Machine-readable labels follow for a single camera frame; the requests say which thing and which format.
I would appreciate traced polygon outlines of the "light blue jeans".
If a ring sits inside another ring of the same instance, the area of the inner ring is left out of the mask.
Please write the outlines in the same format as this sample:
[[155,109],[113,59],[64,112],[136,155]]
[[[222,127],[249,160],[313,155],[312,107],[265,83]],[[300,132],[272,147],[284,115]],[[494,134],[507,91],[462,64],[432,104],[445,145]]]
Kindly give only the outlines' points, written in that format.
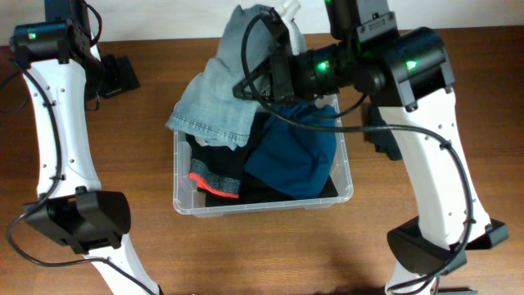
[[[250,137],[255,113],[261,109],[257,101],[241,100],[233,96],[233,86],[243,79],[241,61],[242,37],[250,21],[272,7],[256,4],[249,8],[237,5],[225,26],[217,53],[208,60],[186,87],[166,122],[171,130],[180,130],[198,138],[203,146],[245,147]],[[292,52],[306,49],[305,38],[294,21],[284,23],[290,29]],[[257,67],[276,43],[261,20],[252,29],[246,58],[249,69]]]

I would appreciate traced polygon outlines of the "blue cloth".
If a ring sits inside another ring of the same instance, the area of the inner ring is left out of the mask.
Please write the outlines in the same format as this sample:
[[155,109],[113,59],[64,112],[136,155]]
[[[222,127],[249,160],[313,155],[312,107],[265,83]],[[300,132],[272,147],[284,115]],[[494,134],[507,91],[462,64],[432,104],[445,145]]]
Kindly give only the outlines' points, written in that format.
[[320,196],[337,150],[336,135],[289,125],[270,116],[244,171],[298,200]]

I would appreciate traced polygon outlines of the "black shorts with red trim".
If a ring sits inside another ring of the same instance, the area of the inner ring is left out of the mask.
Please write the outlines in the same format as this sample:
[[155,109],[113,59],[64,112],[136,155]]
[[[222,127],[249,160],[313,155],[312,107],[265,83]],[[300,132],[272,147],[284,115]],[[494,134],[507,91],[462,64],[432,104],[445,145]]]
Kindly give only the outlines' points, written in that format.
[[186,140],[192,149],[189,177],[197,182],[198,188],[220,197],[239,198],[247,150],[203,147],[190,134],[186,134]]

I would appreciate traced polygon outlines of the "small black shirt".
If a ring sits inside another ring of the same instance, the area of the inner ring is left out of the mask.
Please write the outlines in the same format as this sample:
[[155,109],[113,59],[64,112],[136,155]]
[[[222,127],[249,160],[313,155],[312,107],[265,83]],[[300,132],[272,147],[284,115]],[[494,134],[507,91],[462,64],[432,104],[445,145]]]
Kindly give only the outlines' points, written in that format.
[[[378,107],[370,105],[368,108],[368,124],[379,127],[386,124],[382,119]],[[370,141],[375,147],[375,151],[385,153],[392,161],[403,159],[401,151],[391,131],[375,132],[370,134]]]

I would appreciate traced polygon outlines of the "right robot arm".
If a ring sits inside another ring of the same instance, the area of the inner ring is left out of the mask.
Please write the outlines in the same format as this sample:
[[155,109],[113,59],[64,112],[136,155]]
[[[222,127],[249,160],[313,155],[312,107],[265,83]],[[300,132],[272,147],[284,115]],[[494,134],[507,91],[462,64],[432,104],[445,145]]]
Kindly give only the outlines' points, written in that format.
[[435,294],[440,278],[463,266],[469,250],[508,238],[505,223],[484,210],[472,184],[456,123],[454,75],[440,36],[427,27],[398,31],[385,0],[325,3],[333,45],[296,54],[282,8],[258,15],[278,49],[257,67],[243,66],[235,97],[271,111],[353,86],[378,109],[400,150],[418,215],[391,230],[395,256],[388,294]]

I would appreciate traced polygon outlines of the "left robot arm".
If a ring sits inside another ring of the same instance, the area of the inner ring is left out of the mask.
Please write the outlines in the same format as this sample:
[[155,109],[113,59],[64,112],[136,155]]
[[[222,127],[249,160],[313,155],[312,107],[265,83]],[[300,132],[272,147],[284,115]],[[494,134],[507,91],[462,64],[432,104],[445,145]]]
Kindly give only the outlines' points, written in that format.
[[129,237],[131,215],[121,192],[105,191],[90,152],[85,113],[99,101],[139,86],[127,57],[102,56],[90,27],[96,10],[82,0],[47,1],[43,22],[19,25],[13,64],[34,106],[40,172],[38,199],[21,219],[93,264],[115,294],[158,294]]

